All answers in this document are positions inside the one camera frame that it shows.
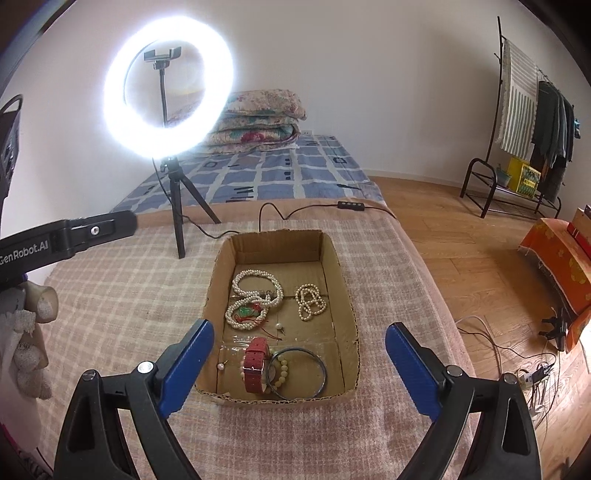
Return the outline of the white gloved left hand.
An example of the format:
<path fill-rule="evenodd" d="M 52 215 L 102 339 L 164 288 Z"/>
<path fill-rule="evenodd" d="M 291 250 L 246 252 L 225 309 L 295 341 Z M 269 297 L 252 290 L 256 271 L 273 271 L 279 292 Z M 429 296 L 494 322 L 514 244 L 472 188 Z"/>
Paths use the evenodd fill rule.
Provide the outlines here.
<path fill-rule="evenodd" d="M 1 384 L 23 397 L 52 396 L 42 325 L 57 319 L 59 301 L 49 286 L 25 281 L 1 293 Z"/>

